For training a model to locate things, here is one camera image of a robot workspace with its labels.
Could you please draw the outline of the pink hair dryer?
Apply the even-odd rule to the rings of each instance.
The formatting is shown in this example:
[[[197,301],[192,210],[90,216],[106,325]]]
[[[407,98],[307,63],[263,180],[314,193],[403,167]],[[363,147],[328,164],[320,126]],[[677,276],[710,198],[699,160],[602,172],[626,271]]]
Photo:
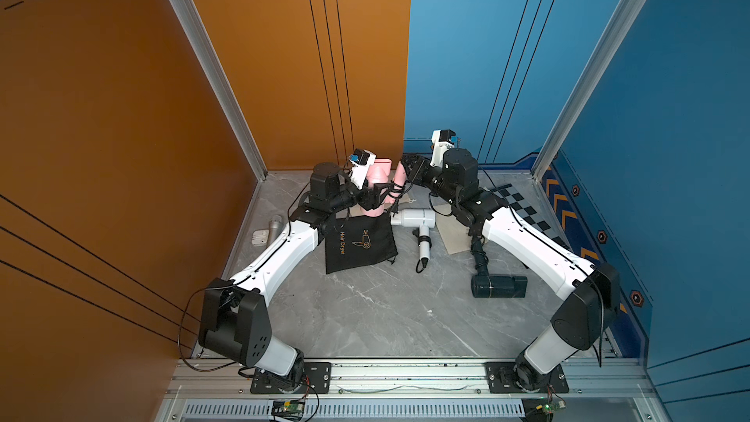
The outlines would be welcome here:
[[[367,197],[361,205],[367,217],[379,217],[385,210],[397,210],[398,203],[405,193],[406,171],[401,162],[392,172],[393,162],[386,158],[376,158],[366,175]]]

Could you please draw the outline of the black drawstring dryer bag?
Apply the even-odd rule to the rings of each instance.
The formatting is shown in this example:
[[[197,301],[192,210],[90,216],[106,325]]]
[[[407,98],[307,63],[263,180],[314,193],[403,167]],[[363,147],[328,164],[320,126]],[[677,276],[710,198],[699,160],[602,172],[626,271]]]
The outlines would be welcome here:
[[[324,244],[328,275],[386,261],[394,263],[398,256],[391,218],[387,213],[378,217],[337,219]]]

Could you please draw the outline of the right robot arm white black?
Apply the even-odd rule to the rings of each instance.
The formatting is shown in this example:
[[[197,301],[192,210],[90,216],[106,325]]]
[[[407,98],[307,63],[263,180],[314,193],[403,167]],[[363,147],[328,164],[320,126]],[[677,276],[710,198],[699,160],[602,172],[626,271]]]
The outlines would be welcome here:
[[[446,201],[467,227],[479,270],[486,268],[485,240],[513,254],[562,299],[547,327],[517,357],[514,384],[535,393],[546,388],[553,371],[579,351],[596,348],[620,310],[617,269],[595,265],[556,243],[516,213],[498,189],[480,186],[479,165],[464,148],[450,148],[439,164],[419,154],[402,157],[408,182]]]

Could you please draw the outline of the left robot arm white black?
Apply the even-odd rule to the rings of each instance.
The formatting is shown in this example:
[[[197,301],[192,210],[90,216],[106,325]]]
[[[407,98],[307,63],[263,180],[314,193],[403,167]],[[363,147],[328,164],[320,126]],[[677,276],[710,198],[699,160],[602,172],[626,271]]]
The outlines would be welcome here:
[[[398,255],[390,214],[406,187],[403,167],[369,158],[350,172],[330,162],[312,172],[279,237],[231,279],[204,291],[198,343],[271,376],[284,392],[304,382],[304,354],[273,335],[268,306],[285,279],[320,244],[330,274],[392,262]]]

